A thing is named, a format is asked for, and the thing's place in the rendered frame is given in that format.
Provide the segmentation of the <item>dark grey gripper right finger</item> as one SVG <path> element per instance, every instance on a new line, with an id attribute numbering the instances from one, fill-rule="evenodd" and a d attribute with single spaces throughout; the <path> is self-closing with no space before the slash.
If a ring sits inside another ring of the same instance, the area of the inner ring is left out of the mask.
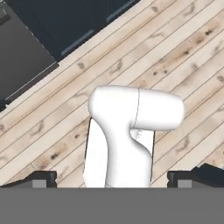
<path id="1" fill-rule="evenodd" d="M 195 166 L 190 171 L 168 171 L 167 180 L 167 187 L 170 188 L 224 188 L 224 170 L 204 163 L 200 167 Z"/>

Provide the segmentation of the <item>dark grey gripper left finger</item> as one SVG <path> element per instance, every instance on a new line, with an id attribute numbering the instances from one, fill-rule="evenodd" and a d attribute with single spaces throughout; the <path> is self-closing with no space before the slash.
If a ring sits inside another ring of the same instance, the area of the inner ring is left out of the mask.
<path id="1" fill-rule="evenodd" d="M 56 171 L 34 171 L 23 179 L 0 185 L 0 188 L 56 188 L 56 178 Z"/>

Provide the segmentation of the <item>white rounded bent object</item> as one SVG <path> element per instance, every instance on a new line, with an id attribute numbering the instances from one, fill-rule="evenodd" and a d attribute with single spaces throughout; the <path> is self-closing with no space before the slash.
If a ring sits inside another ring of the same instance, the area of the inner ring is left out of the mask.
<path id="1" fill-rule="evenodd" d="M 181 98 L 140 87 L 99 86 L 87 105 L 86 186 L 150 187 L 155 133 L 182 123 Z"/>

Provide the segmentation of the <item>dark grey appliance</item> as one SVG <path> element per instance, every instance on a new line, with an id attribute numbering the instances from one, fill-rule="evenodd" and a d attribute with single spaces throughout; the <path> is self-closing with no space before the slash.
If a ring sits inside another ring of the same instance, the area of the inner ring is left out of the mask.
<path id="1" fill-rule="evenodd" d="M 0 0 L 0 113 L 58 66 L 8 0 Z"/>

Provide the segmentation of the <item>dark navy cupboard run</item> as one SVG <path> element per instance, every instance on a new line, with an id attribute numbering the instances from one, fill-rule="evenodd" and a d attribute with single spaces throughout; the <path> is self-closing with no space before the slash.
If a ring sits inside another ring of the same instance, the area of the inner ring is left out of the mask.
<path id="1" fill-rule="evenodd" d="M 57 60 L 140 0 L 4 0 Z"/>

